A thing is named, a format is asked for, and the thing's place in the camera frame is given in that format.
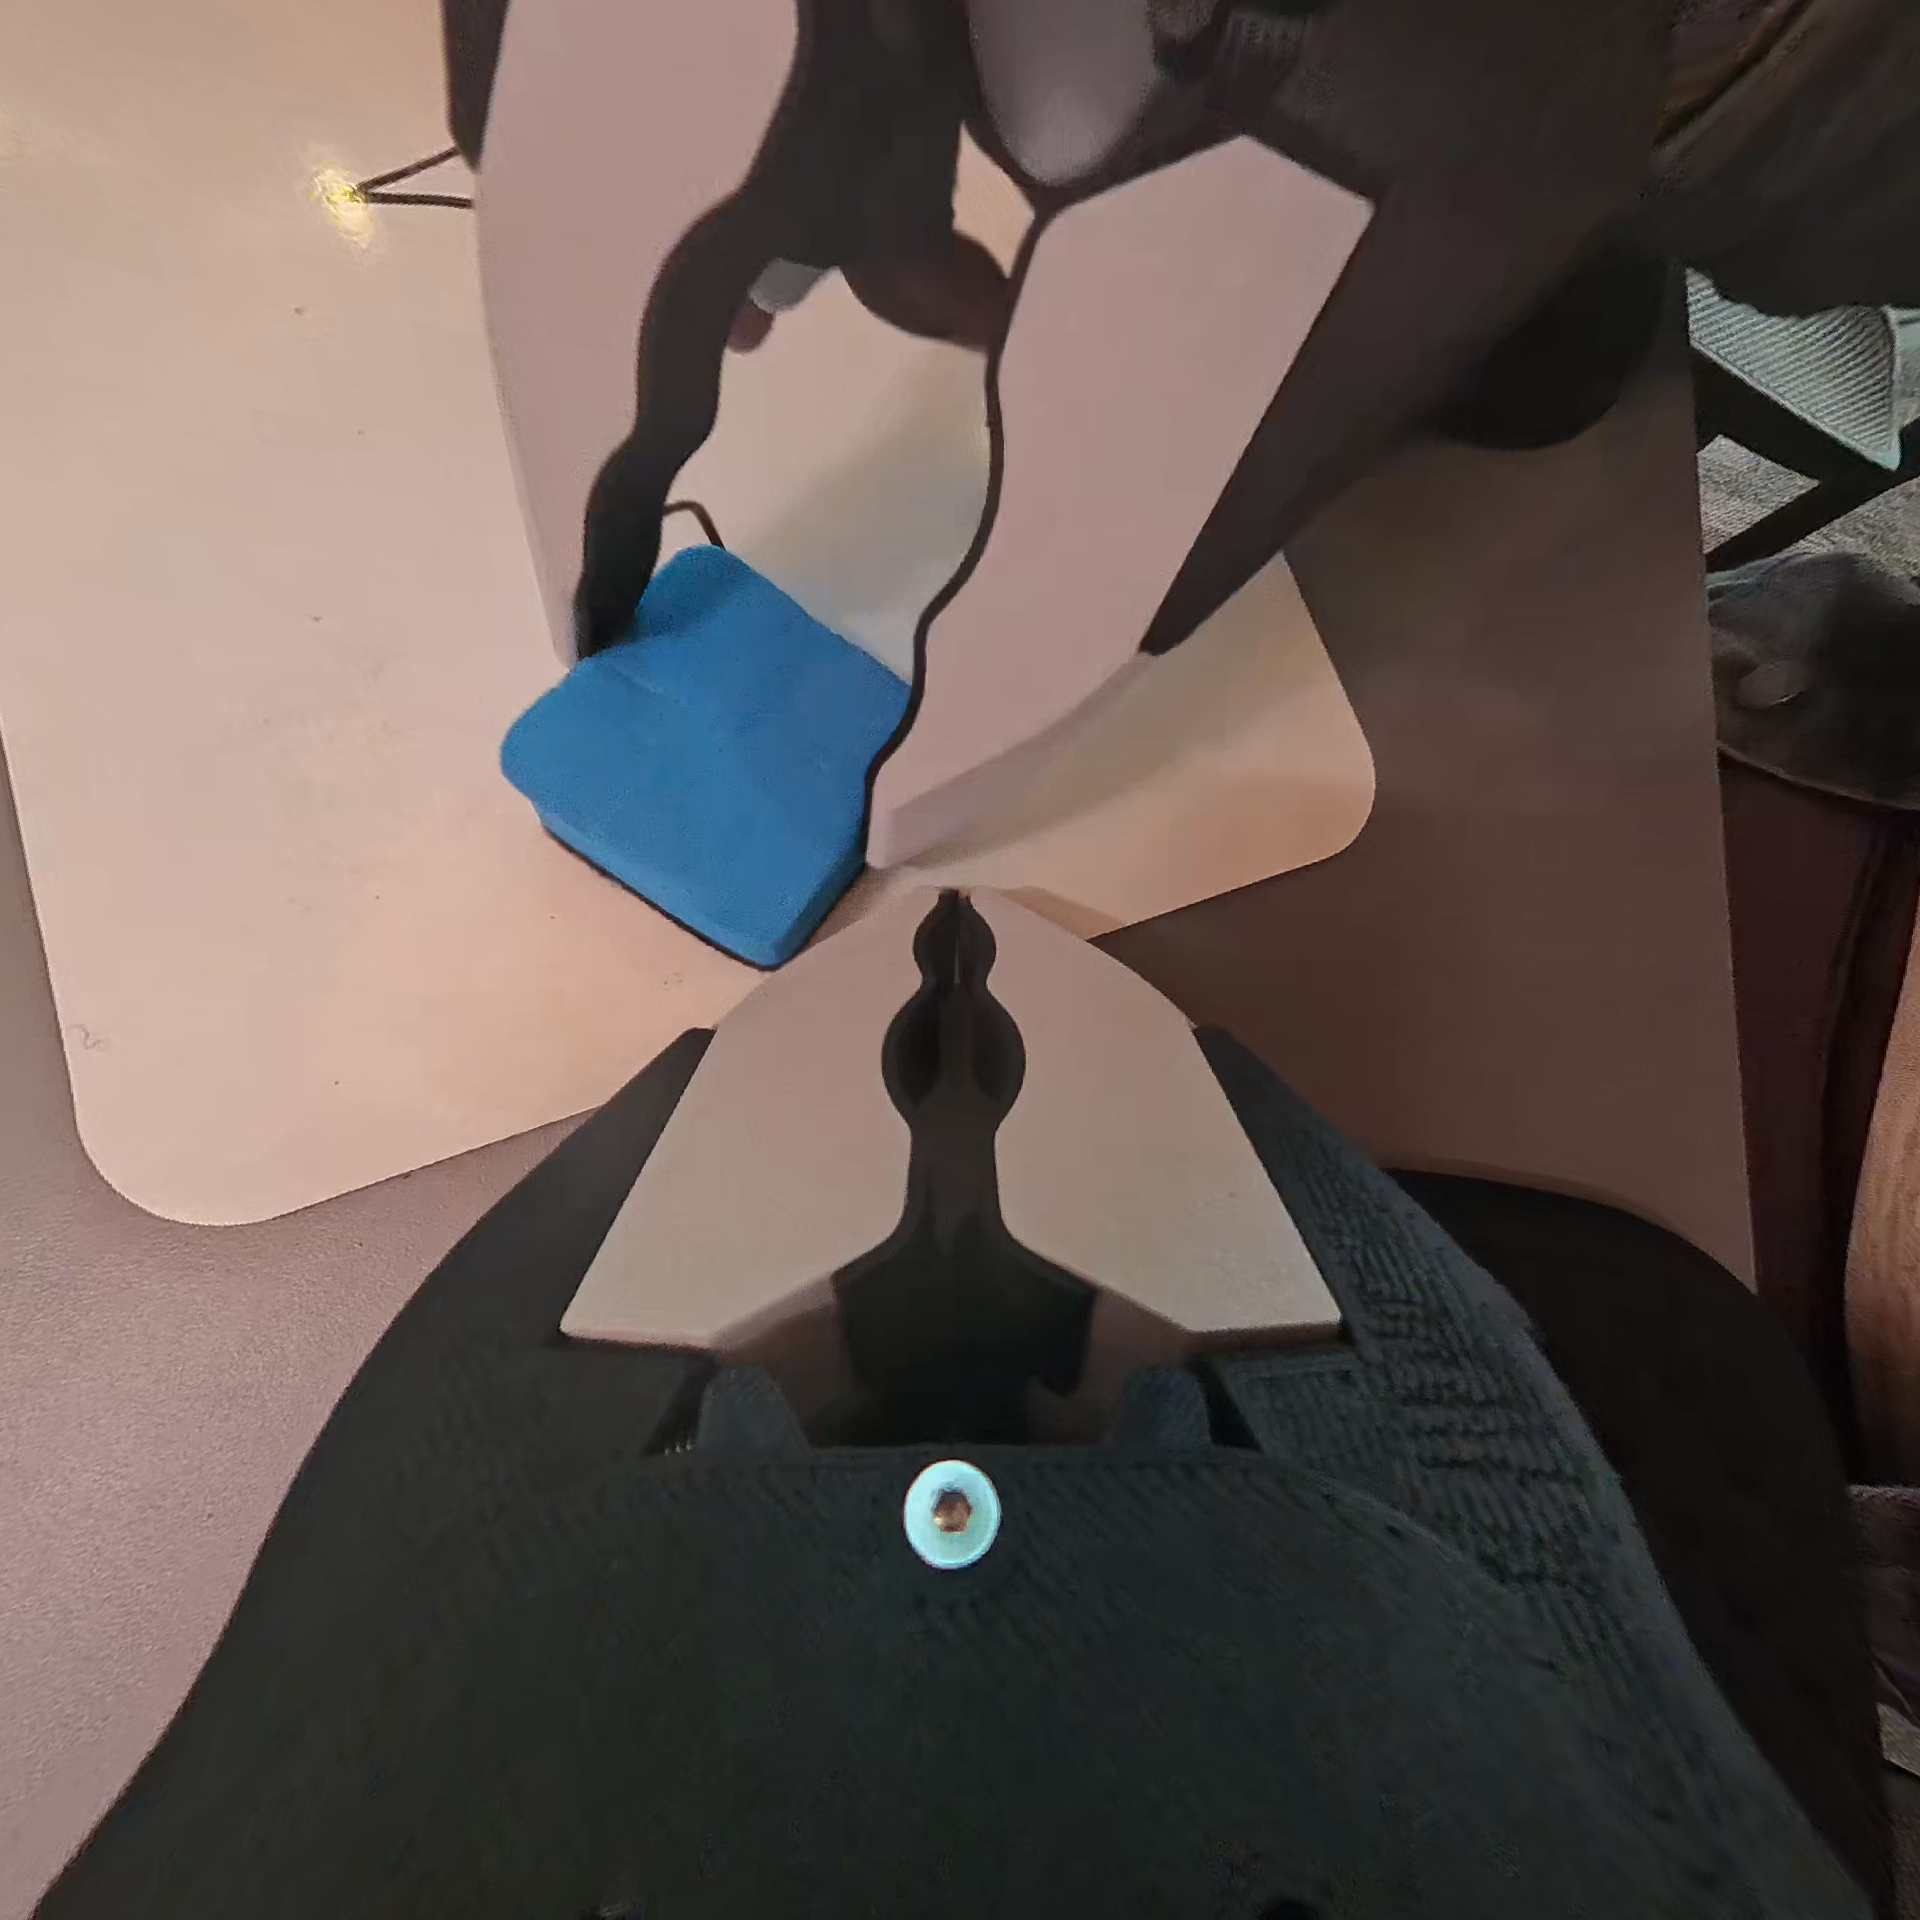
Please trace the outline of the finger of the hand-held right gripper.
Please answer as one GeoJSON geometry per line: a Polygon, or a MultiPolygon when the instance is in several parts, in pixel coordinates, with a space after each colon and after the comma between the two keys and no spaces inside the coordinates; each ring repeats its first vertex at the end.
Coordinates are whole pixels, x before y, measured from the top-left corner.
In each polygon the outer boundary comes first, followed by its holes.
{"type": "Polygon", "coordinates": [[[810,5],[514,2],[475,182],[497,393],[551,638],[606,650],[710,442],[774,254],[758,174],[810,5]]]}
{"type": "Polygon", "coordinates": [[[1193,666],[1146,641],[1374,215],[1236,134],[1034,227],[980,523],[870,774],[874,870],[1184,795],[1259,726],[1252,642],[1193,666]]]}

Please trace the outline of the blue whiteboard eraser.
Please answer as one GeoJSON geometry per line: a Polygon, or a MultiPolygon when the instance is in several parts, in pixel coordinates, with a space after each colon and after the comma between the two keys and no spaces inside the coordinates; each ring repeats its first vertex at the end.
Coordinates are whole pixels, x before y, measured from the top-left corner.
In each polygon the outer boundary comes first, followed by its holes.
{"type": "Polygon", "coordinates": [[[719,543],[503,737],[567,850],[698,940],[780,969],[863,875],[870,773],[911,686],[719,543]]]}

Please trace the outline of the person's right forearm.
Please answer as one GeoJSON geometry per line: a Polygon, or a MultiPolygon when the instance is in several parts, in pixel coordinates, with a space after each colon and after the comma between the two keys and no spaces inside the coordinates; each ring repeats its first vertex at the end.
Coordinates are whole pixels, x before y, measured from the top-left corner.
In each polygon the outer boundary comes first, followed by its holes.
{"type": "Polygon", "coordinates": [[[1775,317],[1918,306],[1918,5],[1698,5],[1635,235],[1775,317]]]}

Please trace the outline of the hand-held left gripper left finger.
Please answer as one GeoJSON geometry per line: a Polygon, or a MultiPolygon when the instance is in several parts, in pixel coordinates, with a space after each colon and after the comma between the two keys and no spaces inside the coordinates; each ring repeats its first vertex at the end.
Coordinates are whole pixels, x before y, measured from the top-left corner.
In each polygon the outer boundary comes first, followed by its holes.
{"type": "Polygon", "coordinates": [[[911,1131],[882,1082],[940,894],[808,948],[712,1034],[566,1311],[571,1339],[759,1365],[791,1398],[851,1391],[833,1276],[887,1241],[911,1131]]]}

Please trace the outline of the white whiteboard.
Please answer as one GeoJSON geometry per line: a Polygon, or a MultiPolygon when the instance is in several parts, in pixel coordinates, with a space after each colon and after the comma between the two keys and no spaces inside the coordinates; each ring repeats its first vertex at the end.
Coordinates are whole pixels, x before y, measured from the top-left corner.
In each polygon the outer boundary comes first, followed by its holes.
{"type": "MultiPolygon", "coordinates": [[[[3,5],[4,747],[79,1129],[250,1225],[591,1106],[761,973],[499,773],[561,675],[434,5],[3,5]]],[[[906,669],[988,481],[980,363],[841,283],[692,463],[743,559],[906,669]]],[[[1343,852],[1361,723],[1275,559],[1073,742],[980,879],[1088,937],[1343,852]]]]}

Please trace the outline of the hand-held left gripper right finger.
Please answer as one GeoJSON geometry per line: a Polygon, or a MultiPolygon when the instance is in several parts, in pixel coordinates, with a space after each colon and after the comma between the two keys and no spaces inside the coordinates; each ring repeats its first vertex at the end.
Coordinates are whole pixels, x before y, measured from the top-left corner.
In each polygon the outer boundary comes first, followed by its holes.
{"type": "Polygon", "coordinates": [[[1027,906],[969,903],[993,932],[988,989],[1025,1049],[994,1142],[1000,1214],[1096,1293],[1073,1394],[1340,1339],[1338,1301],[1186,1014],[1027,906]]]}

